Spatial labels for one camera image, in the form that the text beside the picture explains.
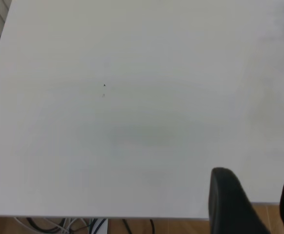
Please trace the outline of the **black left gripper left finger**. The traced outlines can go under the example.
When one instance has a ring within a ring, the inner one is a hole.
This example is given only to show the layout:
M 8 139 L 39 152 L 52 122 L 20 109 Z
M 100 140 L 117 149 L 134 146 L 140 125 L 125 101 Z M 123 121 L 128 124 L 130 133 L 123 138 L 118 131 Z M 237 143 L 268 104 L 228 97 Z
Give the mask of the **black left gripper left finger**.
M 227 168 L 213 168 L 208 214 L 211 234 L 268 234 L 237 176 Z

